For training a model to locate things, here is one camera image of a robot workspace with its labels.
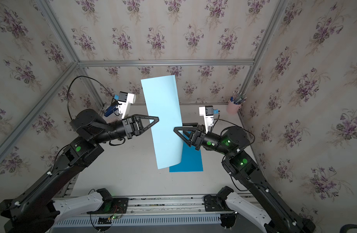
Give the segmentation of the dark blue paper sheet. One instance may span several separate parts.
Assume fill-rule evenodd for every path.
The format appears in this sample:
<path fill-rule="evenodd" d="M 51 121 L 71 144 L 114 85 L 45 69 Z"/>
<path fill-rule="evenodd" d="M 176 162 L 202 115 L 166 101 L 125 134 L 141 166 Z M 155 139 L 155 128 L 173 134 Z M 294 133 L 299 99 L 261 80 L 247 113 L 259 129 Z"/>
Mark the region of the dark blue paper sheet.
<path fill-rule="evenodd" d="M 201 150 L 194 146 L 189 147 L 185 142 L 182 147 L 181 162 L 169 168 L 170 173 L 175 172 L 203 172 Z"/>

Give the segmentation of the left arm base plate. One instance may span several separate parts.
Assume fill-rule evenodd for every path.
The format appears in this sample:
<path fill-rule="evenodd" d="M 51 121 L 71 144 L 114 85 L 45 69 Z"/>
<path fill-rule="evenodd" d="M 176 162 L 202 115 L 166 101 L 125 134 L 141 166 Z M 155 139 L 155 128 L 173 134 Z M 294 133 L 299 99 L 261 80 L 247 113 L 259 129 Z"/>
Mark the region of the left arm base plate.
<path fill-rule="evenodd" d="M 112 201 L 104 202 L 98 210 L 87 212 L 87 214 L 125 214 L 127 212 L 128 203 L 128 198 L 113 198 Z"/>

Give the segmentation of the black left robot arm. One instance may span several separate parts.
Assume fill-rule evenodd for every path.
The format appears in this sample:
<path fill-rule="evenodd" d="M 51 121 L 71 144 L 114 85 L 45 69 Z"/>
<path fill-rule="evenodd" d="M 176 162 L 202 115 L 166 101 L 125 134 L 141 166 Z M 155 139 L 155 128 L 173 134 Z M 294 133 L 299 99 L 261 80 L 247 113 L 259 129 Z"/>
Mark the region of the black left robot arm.
<path fill-rule="evenodd" d="M 135 114 L 107 123 L 95 110 L 81 111 L 70 122 L 78 134 L 66 145 L 52 167 L 15 199 L 0 203 L 0 215 L 8 218 L 7 233 L 44 233 L 64 216 L 65 207 L 53 197 L 104 151 L 101 144 L 140 136 L 159 122 L 157 116 Z"/>

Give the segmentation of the light blue paper sheet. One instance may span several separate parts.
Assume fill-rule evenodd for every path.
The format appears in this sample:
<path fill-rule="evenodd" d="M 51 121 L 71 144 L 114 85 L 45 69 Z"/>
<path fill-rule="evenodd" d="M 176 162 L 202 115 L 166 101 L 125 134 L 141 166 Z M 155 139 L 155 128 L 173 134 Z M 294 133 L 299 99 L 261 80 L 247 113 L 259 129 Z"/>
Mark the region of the light blue paper sheet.
<path fill-rule="evenodd" d="M 151 128 L 157 168 L 165 169 L 181 162 L 183 141 L 174 132 L 182 126 L 176 78 L 174 75 L 141 80 L 149 116 L 159 122 Z"/>

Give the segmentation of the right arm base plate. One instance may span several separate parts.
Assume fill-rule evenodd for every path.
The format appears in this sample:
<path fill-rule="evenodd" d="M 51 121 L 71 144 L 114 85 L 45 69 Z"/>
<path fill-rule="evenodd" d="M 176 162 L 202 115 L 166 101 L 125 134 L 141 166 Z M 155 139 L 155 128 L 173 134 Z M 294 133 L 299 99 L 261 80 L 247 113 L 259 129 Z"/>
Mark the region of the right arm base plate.
<path fill-rule="evenodd" d="M 206 212 L 234 212 L 234 210 L 229 209 L 224 200 L 217 196 L 205 195 L 203 202 Z"/>

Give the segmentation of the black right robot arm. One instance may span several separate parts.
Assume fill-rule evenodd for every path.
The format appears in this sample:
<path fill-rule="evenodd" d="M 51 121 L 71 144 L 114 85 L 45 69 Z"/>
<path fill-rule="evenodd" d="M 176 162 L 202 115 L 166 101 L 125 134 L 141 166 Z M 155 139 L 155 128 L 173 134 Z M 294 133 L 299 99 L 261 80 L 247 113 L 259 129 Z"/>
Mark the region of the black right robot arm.
<path fill-rule="evenodd" d="M 240 197 L 225 186 L 216 195 L 219 205 L 239 213 L 264 233 L 313 233 L 316 225 L 301 217 L 283 201 L 264 177 L 258 164 L 245 152 L 251 145 L 248 131 L 233 125 L 219 135 L 207 132 L 204 125 L 187 123 L 174 132 L 189 147 L 204 148 L 223 154 L 222 167 L 227 174 L 243 185 L 261 207 Z"/>

